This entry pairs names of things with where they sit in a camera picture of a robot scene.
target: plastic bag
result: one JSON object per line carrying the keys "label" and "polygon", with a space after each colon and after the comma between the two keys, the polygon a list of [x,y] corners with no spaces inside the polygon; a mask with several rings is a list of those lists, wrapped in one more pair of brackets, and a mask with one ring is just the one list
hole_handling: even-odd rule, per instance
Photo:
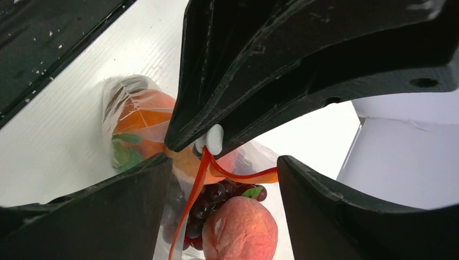
{"label": "plastic bag", "polygon": [[102,105],[104,143],[116,172],[124,172],[158,152],[173,159],[174,174],[154,259],[167,259],[172,252],[173,258],[169,259],[181,259],[189,208],[203,185],[225,178],[249,184],[277,182],[277,171],[272,167],[276,166],[278,155],[254,141],[217,161],[208,152],[200,161],[193,154],[192,145],[179,153],[167,149],[164,137],[175,99],[147,77],[133,75],[107,80]]}

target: orange fruit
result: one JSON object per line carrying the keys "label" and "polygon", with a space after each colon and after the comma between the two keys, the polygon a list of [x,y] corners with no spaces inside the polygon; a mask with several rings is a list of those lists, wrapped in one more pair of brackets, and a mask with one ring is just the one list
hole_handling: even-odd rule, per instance
{"label": "orange fruit", "polygon": [[[113,135],[130,131],[135,132],[167,122],[171,119],[174,105],[175,99],[161,91],[152,89],[141,90],[125,101],[119,117],[120,120],[113,131]],[[141,133],[142,141],[139,145],[125,142],[123,145],[137,150],[145,159],[159,152],[166,153],[173,159],[174,174],[188,183],[194,183],[201,161],[193,154],[191,147],[186,147],[178,153],[173,152],[167,149],[163,142],[153,141],[157,139],[156,137],[165,134],[163,133],[164,128],[159,128],[158,131],[162,131],[159,133],[154,133],[154,131],[155,129],[152,128],[150,131]],[[230,153],[220,159],[219,164],[225,170],[232,172],[236,159],[237,154]],[[207,171],[204,184],[217,183],[225,178],[214,177],[211,175],[211,172],[215,175],[221,175],[211,166],[210,171]]]}

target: cherry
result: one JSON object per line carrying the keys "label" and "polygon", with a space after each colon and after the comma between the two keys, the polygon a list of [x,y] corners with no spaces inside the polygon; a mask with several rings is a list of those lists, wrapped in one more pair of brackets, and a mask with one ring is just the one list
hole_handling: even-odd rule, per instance
{"label": "cherry", "polygon": [[164,205],[164,210],[162,211],[161,225],[167,225],[174,222],[176,219],[176,214],[172,209],[172,206],[169,204]]}
{"label": "cherry", "polygon": [[167,203],[172,206],[176,213],[181,213],[186,205],[183,191],[178,184],[170,184],[166,194]]}
{"label": "cherry", "polygon": [[190,245],[191,238],[185,237],[185,239],[183,240],[183,250],[187,250]]}
{"label": "cherry", "polygon": [[199,251],[202,251],[202,236],[191,240],[191,246]]}
{"label": "cherry", "polygon": [[192,218],[185,229],[185,236],[188,238],[197,238],[201,236],[203,223],[199,219]]}
{"label": "cherry", "polygon": [[197,219],[206,219],[214,208],[215,204],[207,198],[199,196],[195,201],[189,214]]}
{"label": "cherry", "polygon": [[226,199],[231,199],[233,197],[234,186],[227,181],[222,181],[221,184],[225,187]]}
{"label": "cherry", "polygon": [[262,187],[263,189],[260,191],[260,194],[256,198],[257,201],[262,202],[263,200],[268,197],[268,190],[266,190],[265,186],[257,184],[256,187]]}
{"label": "cherry", "polygon": [[226,199],[226,189],[221,183],[207,185],[206,193],[213,202],[220,202]]}
{"label": "cherry", "polygon": [[224,179],[223,181],[228,182],[229,184],[233,185],[234,187],[240,186],[242,184],[242,183],[239,183],[237,181],[230,180],[228,178]]}
{"label": "cherry", "polygon": [[174,241],[175,230],[177,229],[177,223],[170,223],[164,226],[162,230],[162,239],[168,243],[172,244]]}

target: red peach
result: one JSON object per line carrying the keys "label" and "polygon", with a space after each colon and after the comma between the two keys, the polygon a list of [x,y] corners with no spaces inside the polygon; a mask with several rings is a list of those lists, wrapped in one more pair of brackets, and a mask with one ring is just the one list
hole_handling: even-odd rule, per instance
{"label": "red peach", "polygon": [[272,260],[278,229],[258,201],[234,197],[215,211],[202,228],[206,260]]}

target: black plastic part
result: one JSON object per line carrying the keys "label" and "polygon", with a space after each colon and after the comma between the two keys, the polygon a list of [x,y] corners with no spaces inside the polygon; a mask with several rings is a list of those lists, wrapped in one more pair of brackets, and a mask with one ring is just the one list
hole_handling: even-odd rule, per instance
{"label": "black plastic part", "polygon": [[0,0],[0,127],[135,0]]}
{"label": "black plastic part", "polygon": [[0,207],[0,259],[153,259],[171,172],[160,153],[47,204]]}
{"label": "black plastic part", "polygon": [[415,209],[356,191],[290,156],[277,166],[295,259],[459,259],[459,205]]}
{"label": "black plastic part", "polygon": [[223,156],[330,103],[455,90],[458,5],[191,0],[165,143],[180,151],[221,124]]}

